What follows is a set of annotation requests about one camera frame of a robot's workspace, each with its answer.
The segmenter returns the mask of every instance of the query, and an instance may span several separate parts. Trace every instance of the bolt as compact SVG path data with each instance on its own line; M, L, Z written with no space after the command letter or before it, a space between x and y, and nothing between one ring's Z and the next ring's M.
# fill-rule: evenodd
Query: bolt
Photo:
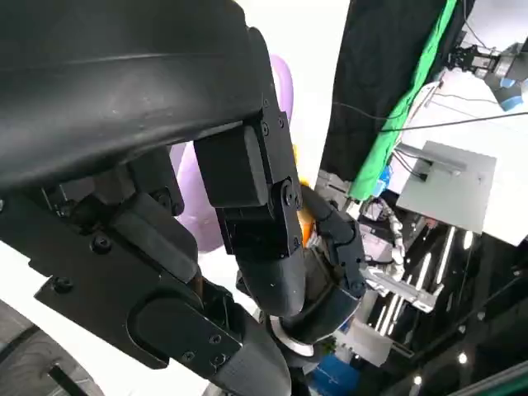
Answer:
M195 358L195 356L196 356L195 352L187 351L183 355L181 355L181 361L183 363L189 363L190 361L192 361Z
M94 253L97 254L107 254L111 248L112 244L110 242L110 239L108 239L104 235L97 235L90 244L90 248Z
M163 206L165 209L171 209L172 206L172 200L169 194L166 192L159 192L154 194L153 197L161 206Z
M227 359L228 359L228 357L227 357L225 354L221 353L220 355L215 356L215 357L210 361L210 363L211 363L211 365L212 365L213 367L217 367L217 368L218 368L218 367L220 367L223 363L225 363L225 361L226 361Z
M72 291L73 283L68 278L57 277L53 279L51 287L55 291L55 293L59 293L60 295L65 295L66 293L69 293L70 291Z
M288 184L284 189L284 202L287 206L290 206L291 203L294 201L294 193L291 190L291 186Z
M351 285L351 289L352 289L353 292L357 293L357 292L362 291L364 286L365 285L363 285L363 282L354 282Z
M220 336L219 334L215 334L214 336L211 336L209 338L209 344L217 345L217 344L220 344L221 341L222 341L222 336Z
M262 127L262 133L264 134L264 136L268 136L270 134L270 127L267 126L267 123L262 122L261 127Z

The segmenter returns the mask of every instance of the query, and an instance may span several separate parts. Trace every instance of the green cloth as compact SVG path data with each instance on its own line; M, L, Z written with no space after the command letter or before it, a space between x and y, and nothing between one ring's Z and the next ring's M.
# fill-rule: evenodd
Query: green cloth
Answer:
M389 119L385 122L381 132L378 134L374 146L370 150L369 156L363 163L363 167L356 180L352 183L348 195L357 200L366 200L374 191L376 182L380 178L389 160L390 154L393 151L394 144L401 131L399 131L408 113L413 105L414 97L420 92L424 82L426 81L429 70L435 60L436 52L440 40L446 31L446 27L453 15L457 0L447 0L444 11L436 21L435 29L429 36L425 49L418 62L414 77L412 79L412 88L400 99L398 105L391 111ZM395 130L391 132L383 132L384 130Z

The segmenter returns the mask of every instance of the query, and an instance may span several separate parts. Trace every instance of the black fabric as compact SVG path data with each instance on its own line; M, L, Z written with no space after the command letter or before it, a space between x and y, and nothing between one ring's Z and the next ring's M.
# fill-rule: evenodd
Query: black fabric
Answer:
M468 13L474 0L468 0ZM334 80L333 101L387 117L411 87L423 48L446 0L351 0ZM433 73L441 70L463 25L451 21ZM321 168L353 181L384 120L332 106Z
M468 16L473 10L475 0L465 0L466 15ZM442 71L447 63L447 57L456 45L456 41L460 36L460 31L464 27L464 4L462 1L458 1L453 15L450 19L449 25L445 29L444 35L438 45L438 51L436 52L435 62L431 66L431 70L427 75L426 83L434 81L435 76Z

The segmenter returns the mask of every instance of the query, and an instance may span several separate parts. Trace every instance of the blue object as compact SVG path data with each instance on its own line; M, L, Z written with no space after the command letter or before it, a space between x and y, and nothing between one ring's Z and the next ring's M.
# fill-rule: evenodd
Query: blue object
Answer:
M504 111L509 111L513 109L514 107L522 105L523 103L524 101L522 100L522 97L510 97L506 99L505 101L502 101L500 105Z
M356 388L360 373L334 355L328 355L313 371L312 378L312 388L322 396L347 396Z
M501 88L511 88L515 85L515 80L510 78L501 78Z
M393 176L393 171L390 167L385 167L385 169L382 171L381 175L379 176L378 181L376 182L376 186L374 187L374 191L372 192L372 195L378 198L381 193L389 187L390 178Z

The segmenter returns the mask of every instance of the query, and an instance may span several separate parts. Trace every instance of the tire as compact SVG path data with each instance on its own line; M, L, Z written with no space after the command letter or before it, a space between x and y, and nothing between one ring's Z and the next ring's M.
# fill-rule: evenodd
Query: tire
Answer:
M0 300L0 394L68 396L47 375L54 365L89 396L104 396L93 378L57 342Z

